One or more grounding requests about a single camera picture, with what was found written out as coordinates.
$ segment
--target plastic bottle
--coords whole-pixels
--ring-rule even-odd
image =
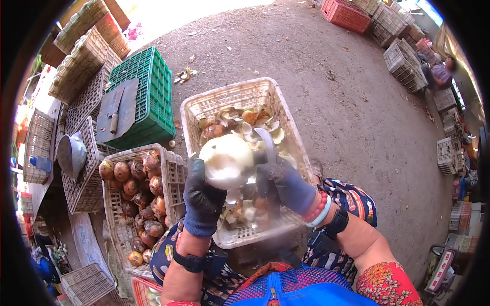
[[[44,170],[47,173],[51,172],[52,161],[46,157],[34,156],[29,159],[30,163],[36,166],[36,169]]]

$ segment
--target glove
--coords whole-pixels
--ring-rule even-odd
[[[194,236],[211,236],[216,232],[216,224],[227,192],[206,184],[203,160],[191,157],[188,169],[190,172],[184,188],[184,202],[187,211],[184,227]]]
[[[277,194],[282,205],[297,214],[303,214],[310,207],[317,194],[315,188],[307,184],[298,171],[286,160],[277,157],[277,164],[263,164],[265,152],[259,151],[254,155],[257,165],[257,192],[261,198],[266,198],[270,193]]]

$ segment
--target shoe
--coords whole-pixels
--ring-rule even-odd
[[[313,175],[318,176],[321,182],[321,178],[323,177],[323,166],[321,165],[320,160],[316,157],[310,158],[310,165],[313,170]]]

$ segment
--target wristband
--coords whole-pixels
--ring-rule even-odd
[[[329,195],[327,195],[327,203],[325,203],[325,207],[320,212],[318,217],[316,217],[316,219],[313,220],[312,222],[306,223],[305,225],[307,227],[316,227],[318,224],[320,224],[323,221],[323,219],[325,219],[325,217],[327,216],[331,205],[332,205],[332,198]]]

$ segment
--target patterned pants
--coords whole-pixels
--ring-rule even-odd
[[[362,189],[334,179],[324,179],[318,188],[326,191],[332,201],[342,205],[348,212],[360,217],[373,227],[376,227],[376,204]],[[179,241],[180,233],[184,228],[183,219],[179,220],[169,229],[153,247],[150,267],[156,282],[162,285],[163,278],[172,261],[173,249]],[[354,260],[340,251],[338,254],[329,253],[324,250],[310,249],[303,255],[303,262],[310,267],[325,268],[341,274],[351,285],[357,273]],[[234,272],[226,264],[221,273],[213,279],[204,277],[202,282],[201,305],[222,306],[228,297],[241,286],[251,283],[259,276],[269,272],[279,271],[279,263],[264,266],[257,271],[256,275],[248,278]]]

